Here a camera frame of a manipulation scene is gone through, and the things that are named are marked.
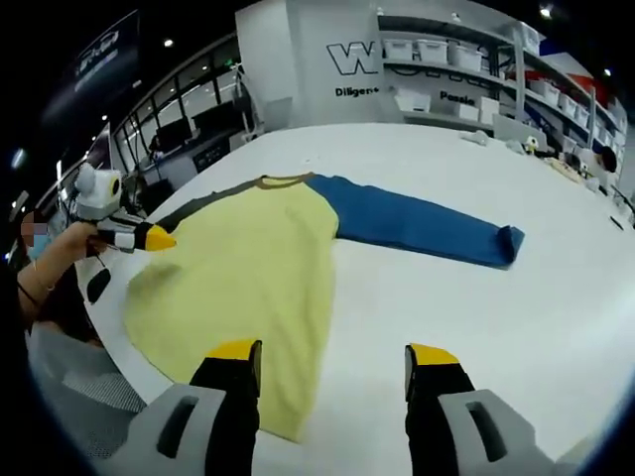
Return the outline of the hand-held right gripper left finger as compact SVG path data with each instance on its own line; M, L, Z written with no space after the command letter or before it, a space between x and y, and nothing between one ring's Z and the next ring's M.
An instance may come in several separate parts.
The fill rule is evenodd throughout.
M262 341L211 350L130 423L125 475L250 475L260 426Z

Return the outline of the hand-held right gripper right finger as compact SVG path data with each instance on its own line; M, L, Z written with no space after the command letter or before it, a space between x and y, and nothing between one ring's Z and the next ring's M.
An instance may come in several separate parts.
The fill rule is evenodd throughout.
M432 346L405 347L405 431L414 475L549 475L533 426L459 360Z

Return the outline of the person's left hand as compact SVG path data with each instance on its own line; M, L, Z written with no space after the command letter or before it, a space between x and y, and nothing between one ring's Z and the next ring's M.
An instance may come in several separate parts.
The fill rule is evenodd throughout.
M97 227L88 222L73 222L55 240L74 262L104 252L108 245L98 236Z

